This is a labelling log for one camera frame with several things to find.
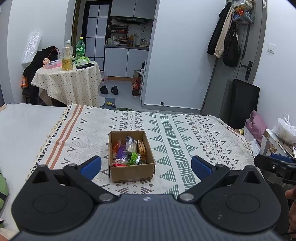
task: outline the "door handle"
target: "door handle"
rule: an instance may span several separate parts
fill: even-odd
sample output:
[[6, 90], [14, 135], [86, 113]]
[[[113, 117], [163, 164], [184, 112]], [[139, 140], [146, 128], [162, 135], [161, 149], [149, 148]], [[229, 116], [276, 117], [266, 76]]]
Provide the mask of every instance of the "door handle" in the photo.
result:
[[252, 61], [249, 61], [249, 65], [244, 65], [244, 64], [241, 64], [241, 67], [243, 68], [246, 68], [246, 76], [244, 77], [245, 80], [248, 80], [249, 79], [249, 76], [250, 76], [250, 72], [251, 72], [251, 69], [252, 69], [252, 65], [253, 65], [253, 62]]

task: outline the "kitchen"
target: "kitchen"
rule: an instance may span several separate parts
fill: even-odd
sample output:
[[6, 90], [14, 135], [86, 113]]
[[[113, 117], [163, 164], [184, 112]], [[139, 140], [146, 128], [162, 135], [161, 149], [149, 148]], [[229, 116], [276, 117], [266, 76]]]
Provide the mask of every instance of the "kitchen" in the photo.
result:
[[[82, 25], [86, 56], [108, 75], [104, 85], [109, 94], [102, 96], [116, 98], [117, 107], [141, 110], [140, 98], [132, 96], [133, 77], [134, 70], [140, 70], [148, 58], [156, 3], [86, 1]], [[111, 85], [118, 87], [118, 96], [111, 94]]]

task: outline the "black jacket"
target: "black jacket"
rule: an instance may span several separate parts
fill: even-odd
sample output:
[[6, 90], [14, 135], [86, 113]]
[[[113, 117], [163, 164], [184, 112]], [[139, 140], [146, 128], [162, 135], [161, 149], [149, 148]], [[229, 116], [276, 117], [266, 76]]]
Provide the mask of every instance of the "black jacket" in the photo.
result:
[[31, 104], [37, 105], [39, 89], [36, 86], [32, 86], [31, 82], [36, 74], [36, 71], [43, 67], [43, 60], [49, 58], [50, 61], [57, 60], [56, 47], [51, 46], [42, 51], [37, 51], [32, 63], [24, 70], [24, 77], [27, 78], [29, 83], [30, 102]]
[[215, 48], [217, 46], [218, 39], [221, 35], [221, 31], [222, 31], [223, 25], [225, 23], [225, 20], [226, 20], [226, 17], [227, 17], [227, 14], [228, 14], [230, 8], [231, 8], [231, 2], [227, 3], [225, 8], [219, 14], [220, 19], [216, 25], [214, 33], [213, 33], [211, 40], [209, 42], [209, 46], [207, 48], [207, 53], [210, 55], [215, 53]]

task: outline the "bottle with yellow liquid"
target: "bottle with yellow liquid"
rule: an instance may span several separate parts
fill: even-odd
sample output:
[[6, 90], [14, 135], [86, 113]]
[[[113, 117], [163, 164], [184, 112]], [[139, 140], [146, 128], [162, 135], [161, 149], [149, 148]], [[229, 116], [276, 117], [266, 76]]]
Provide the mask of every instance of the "bottle with yellow liquid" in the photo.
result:
[[73, 69], [73, 47], [70, 40], [66, 41], [65, 47], [62, 48], [62, 71], [69, 71]]

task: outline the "range hood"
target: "range hood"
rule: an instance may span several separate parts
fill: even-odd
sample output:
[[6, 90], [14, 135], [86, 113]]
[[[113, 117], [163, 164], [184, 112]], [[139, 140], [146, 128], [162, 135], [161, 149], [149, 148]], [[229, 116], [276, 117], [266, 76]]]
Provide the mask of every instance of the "range hood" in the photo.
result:
[[145, 19], [145, 18], [116, 17], [115, 20], [120, 23], [128, 23], [128, 24], [147, 24], [148, 23], [148, 19]]

